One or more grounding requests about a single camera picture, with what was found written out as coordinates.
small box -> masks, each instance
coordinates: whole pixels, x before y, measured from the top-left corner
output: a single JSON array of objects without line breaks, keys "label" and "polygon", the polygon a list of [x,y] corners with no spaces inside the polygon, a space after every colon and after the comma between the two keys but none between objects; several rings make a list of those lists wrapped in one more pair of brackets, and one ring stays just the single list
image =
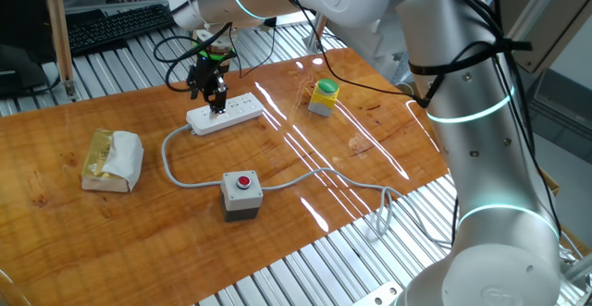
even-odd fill
[{"label": "small box", "polygon": [[255,171],[228,172],[222,176],[220,206],[226,222],[254,219],[263,201]]},{"label": "small box", "polygon": [[138,135],[97,129],[80,173],[82,188],[130,192],[140,178],[143,153]]},{"label": "small box", "polygon": [[334,80],[322,79],[316,83],[308,110],[321,116],[331,116],[339,95],[339,86]]}]

black keyboard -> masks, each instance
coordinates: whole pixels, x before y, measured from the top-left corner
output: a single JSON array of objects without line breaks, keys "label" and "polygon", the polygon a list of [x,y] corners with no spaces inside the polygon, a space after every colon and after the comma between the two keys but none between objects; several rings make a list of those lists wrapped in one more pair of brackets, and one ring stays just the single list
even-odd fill
[{"label": "black keyboard", "polygon": [[73,55],[119,39],[131,38],[175,24],[166,6],[153,5],[68,27]]}]

wooden post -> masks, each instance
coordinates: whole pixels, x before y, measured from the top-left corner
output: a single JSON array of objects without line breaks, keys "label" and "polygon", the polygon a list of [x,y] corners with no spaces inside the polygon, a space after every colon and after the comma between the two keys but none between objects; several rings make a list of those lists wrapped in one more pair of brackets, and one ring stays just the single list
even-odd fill
[{"label": "wooden post", "polygon": [[62,79],[68,96],[74,96],[74,72],[72,70],[72,55],[70,54],[70,44],[68,41],[64,0],[47,0],[47,7],[52,23],[59,76]]}]

computer monitor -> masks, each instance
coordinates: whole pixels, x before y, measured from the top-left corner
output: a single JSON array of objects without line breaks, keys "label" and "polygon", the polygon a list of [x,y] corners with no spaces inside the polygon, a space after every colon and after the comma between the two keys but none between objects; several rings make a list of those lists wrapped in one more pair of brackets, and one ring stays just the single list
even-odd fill
[{"label": "computer monitor", "polygon": [[45,0],[0,0],[0,95],[47,83],[42,63],[56,60]]}]

white power strip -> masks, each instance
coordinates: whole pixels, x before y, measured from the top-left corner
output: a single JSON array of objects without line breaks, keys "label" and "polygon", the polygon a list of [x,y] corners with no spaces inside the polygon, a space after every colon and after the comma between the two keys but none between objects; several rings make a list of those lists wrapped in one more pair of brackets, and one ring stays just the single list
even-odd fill
[{"label": "white power strip", "polygon": [[217,130],[240,124],[263,113],[263,105],[252,93],[226,100],[226,113],[214,116],[210,106],[187,112],[187,122],[196,135],[207,135]]}]

